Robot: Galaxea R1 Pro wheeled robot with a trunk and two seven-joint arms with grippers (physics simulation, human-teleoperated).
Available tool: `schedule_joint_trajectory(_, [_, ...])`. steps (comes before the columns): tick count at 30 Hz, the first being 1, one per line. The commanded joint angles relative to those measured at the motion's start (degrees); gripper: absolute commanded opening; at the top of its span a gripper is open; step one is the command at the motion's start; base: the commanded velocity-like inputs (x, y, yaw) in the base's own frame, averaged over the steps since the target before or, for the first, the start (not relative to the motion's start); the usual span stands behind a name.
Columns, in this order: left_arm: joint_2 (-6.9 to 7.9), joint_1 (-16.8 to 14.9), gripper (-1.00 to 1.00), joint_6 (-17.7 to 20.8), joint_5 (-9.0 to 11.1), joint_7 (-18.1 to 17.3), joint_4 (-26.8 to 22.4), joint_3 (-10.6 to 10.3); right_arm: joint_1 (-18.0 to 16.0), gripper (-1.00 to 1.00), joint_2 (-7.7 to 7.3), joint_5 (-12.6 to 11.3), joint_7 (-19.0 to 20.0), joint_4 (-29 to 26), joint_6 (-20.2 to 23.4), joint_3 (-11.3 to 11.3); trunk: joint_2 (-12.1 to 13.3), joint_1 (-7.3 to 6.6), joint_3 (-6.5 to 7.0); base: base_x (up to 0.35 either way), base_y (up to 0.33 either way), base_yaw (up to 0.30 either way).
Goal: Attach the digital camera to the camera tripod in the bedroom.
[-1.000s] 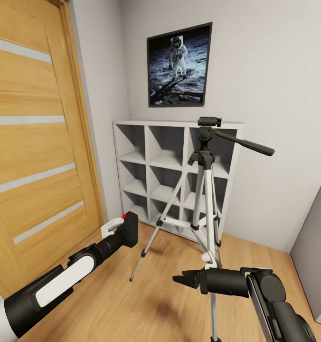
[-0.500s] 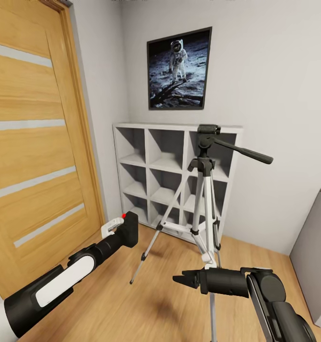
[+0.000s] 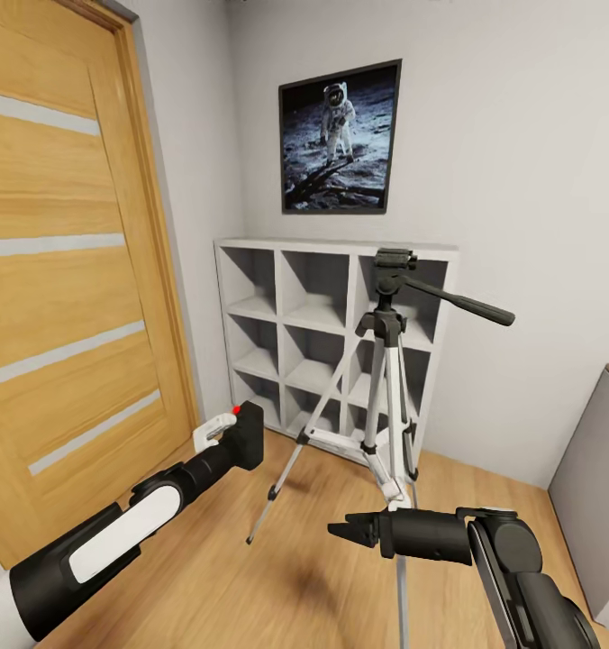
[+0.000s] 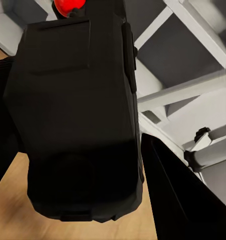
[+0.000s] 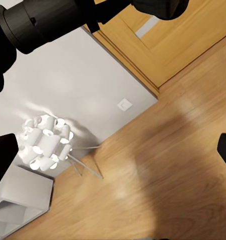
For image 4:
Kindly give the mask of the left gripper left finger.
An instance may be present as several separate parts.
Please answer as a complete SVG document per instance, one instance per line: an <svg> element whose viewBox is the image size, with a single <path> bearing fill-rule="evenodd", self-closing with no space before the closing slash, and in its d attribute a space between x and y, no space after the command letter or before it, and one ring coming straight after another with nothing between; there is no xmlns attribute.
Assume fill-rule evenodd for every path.
<svg viewBox="0 0 226 240"><path fill-rule="evenodd" d="M19 151L14 133L0 136L0 181Z"/></svg>

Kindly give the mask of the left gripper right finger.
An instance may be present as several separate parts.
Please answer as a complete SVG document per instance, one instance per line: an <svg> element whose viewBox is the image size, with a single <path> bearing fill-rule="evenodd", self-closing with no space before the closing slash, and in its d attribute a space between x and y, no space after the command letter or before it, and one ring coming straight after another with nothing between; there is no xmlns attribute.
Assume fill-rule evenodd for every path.
<svg viewBox="0 0 226 240"><path fill-rule="evenodd" d="M226 240L226 205L159 138L141 155L158 240Z"/></svg>

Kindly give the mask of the digital camera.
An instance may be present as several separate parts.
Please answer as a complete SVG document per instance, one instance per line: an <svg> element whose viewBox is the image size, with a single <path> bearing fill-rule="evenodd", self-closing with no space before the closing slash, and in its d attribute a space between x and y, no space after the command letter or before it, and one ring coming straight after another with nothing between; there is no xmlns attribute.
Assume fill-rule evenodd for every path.
<svg viewBox="0 0 226 240"><path fill-rule="evenodd" d="M54 0L57 20L26 26L0 60L0 136L30 160L35 211L104 223L142 203L135 71L125 0Z"/></svg>

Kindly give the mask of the camera tripod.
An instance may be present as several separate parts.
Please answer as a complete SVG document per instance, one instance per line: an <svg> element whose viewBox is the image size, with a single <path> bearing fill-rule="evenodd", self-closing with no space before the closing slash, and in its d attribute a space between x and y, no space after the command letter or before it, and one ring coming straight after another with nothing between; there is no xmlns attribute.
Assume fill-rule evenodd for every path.
<svg viewBox="0 0 226 240"><path fill-rule="evenodd" d="M143 113L222 88L226 88L226 68L137 98L139 130L161 139L202 182L201 168L226 157L226 138L214 143L214 140L226 136L226 124L214 130L203 127L195 133L194 140L179 145Z"/></svg>

